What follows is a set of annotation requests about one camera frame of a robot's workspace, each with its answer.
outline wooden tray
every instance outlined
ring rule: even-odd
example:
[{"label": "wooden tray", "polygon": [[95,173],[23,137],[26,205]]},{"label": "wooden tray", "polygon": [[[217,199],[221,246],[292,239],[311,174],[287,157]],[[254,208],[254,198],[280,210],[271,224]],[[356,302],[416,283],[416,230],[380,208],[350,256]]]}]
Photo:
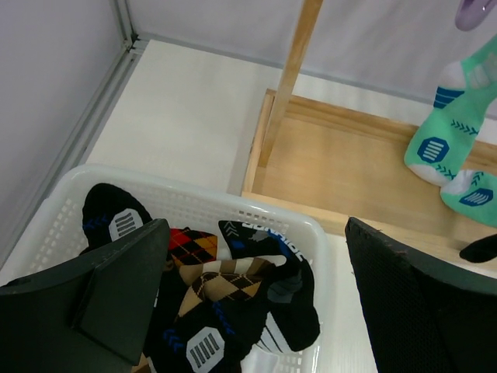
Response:
[{"label": "wooden tray", "polygon": [[[259,164],[275,96],[268,90],[252,145],[243,194],[317,218],[344,234],[356,216],[391,237],[442,259],[497,230],[457,214],[440,188],[403,163],[416,126],[292,96],[267,167]],[[497,174],[497,146],[477,142],[464,168]],[[482,267],[497,269],[497,260]]]}]

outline white wall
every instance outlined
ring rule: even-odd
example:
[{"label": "white wall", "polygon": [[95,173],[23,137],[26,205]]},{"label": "white wall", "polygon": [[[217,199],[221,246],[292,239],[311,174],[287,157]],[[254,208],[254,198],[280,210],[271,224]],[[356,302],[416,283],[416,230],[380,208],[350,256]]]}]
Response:
[{"label": "white wall", "polygon": [[[325,0],[304,68],[426,101],[442,67],[497,33],[497,10],[470,33],[460,0]],[[128,0],[140,33],[283,63],[301,0]],[[492,113],[497,115],[497,104]]]},{"label": "white wall", "polygon": [[0,1],[0,265],[19,209],[119,52],[109,0]]}]

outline purple object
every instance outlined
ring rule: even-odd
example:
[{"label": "purple object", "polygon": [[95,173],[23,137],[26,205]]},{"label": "purple object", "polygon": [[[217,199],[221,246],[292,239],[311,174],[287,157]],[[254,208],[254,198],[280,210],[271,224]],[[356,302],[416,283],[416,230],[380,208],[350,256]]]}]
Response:
[{"label": "purple object", "polygon": [[497,0],[462,0],[456,14],[456,27],[462,31],[470,31],[479,26]]}]

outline black sock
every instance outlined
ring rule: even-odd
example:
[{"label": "black sock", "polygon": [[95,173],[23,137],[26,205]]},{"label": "black sock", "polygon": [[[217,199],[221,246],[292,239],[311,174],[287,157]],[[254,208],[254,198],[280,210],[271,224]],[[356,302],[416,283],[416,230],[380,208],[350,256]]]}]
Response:
[{"label": "black sock", "polygon": [[259,340],[264,302],[206,300],[148,338],[145,356],[158,373],[240,371],[240,362]]},{"label": "black sock", "polygon": [[131,194],[114,185],[97,184],[88,192],[83,206],[83,231],[89,247],[82,254],[116,241],[151,220]]},{"label": "black sock", "polygon": [[150,356],[154,345],[162,339],[164,331],[174,323],[187,289],[188,286],[185,285],[176,268],[170,267],[169,270],[162,272],[154,311],[148,325],[143,351],[145,356]]},{"label": "black sock", "polygon": [[266,227],[220,221],[219,228],[234,259],[268,255],[287,258],[269,276],[266,325],[257,345],[277,354],[311,346],[320,328],[313,306],[314,276],[302,253],[279,232]]},{"label": "black sock", "polygon": [[497,235],[474,241],[461,250],[459,256],[472,263],[484,263],[497,257]]}]

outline sock logo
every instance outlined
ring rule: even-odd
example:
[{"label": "sock logo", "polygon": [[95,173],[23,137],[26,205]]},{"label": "sock logo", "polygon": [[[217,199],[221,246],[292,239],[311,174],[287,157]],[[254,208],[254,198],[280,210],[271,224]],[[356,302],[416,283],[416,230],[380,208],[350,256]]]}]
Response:
[{"label": "sock logo", "polygon": [[450,177],[451,180],[454,180],[454,178],[456,177],[452,171],[450,171],[446,166],[442,166],[442,165],[436,165],[436,168],[435,168],[439,173],[441,173],[442,175],[446,176],[446,177]]},{"label": "sock logo", "polygon": [[83,223],[83,231],[88,231],[89,229],[95,229],[97,227],[105,227],[106,223],[109,223],[106,215],[102,215],[102,217],[97,216],[96,218],[89,219],[86,223]]},{"label": "sock logo", "polygon": [[280,242],[282,242],[288,249],[291,250],[293,254],[300,260],[303,261],[304,255],[302,255],[301,251],[295,247],[295,245],[287,239],[284,235],[279,233],[278,231],[275,231],[274,229],[268,228],[268,227],[263,227],[261,225],[256,225],[256,224],[251,224],[251,223],[242,223],[242,227],[244,228],[251,228],[255,229],[256,231],[264,231],[268,232],[269,235],[273,236],[275,239],[279,239]]},{"label": "sock logo", "polygon": [[482,171],[477,171],[473,175],[473,180],[471,181],[471,185],[477,186],[478,183],[480,182],[480,179],[483,177],[483,172]]},{"label": "sock logo", "polygon": [[224,357],[224,340],[219,331],[208,326],[186,344],[186,359],[195,373],[207,373]]},{"label": "sock logo", "polygon": [[226,334],[234,335],[235,332],[231,328],[231,325],[229,324],[229,322],[226,320],[226,316],[224,315],[223,309],[221,308],[221,305],[219,304],[219,302],[214,302],[212,304],[212,308],[214,309],[216,316],[223,323],[224,329],[226,330]]},{"label": "sock logo", "polygon": [[419,157],[427,163],[440,162],[449,152],[447,141],[442,138],[426,138],[418,149]]},{"label": "sock logo", "polygon": [[143,225],[140,215],[136,210],[127,208],[116,214],[109,225],[110,237],[113,241],[120,239],[128,233]]},{"label": "sock logo", "polygon": [[445,106],[454,101],[463,93],[464,91],[460,91],[457,89],[446,89],[438,87],[436,89],[435,102],[433,103],[433,107],[437,109],[443,109]]},{"label": "sock logo", "polygon": [[181,343],[178,336],[175,335],[176,331],[174,329],[167,329],[162,338],[168,343],[168,345],[174,350],[174,353],[178,353],[178,349],[183,348],[185,345]]},{"label": "sock logo", "polygon": [[266,324],[262,330],[261,339],[256,343],[259,348],[273,354],[288,354],[292,352],[283,333],[281,333],[276,320],[271,312],[268,312]]},{"label": "sock logo", "polygon": [[480,188],[474,192],[468,194],[466,197],[462,197],[459,202],[465,204],[466,206],[476,207],[483,206],[487,204],[494,198],[494,192],[490,189]]},{"label": "sock logo", "polygon": [[454,119],[452,119],[450,126],[454,127],[456,130],[464,132],[465,134],[469,134],[470,136],[478,134],[478,131],[476,131],[473,127],[470,127],[462,122],[458,122]]},{"label": "sock logo", "polygon": [[230,235],[234,235],[238,237],[238,232],[236,232],[236,227],[233,225],[231,221],[227,221],[224,225],[224,229],[226,231],[226,235],[229,237]]}]

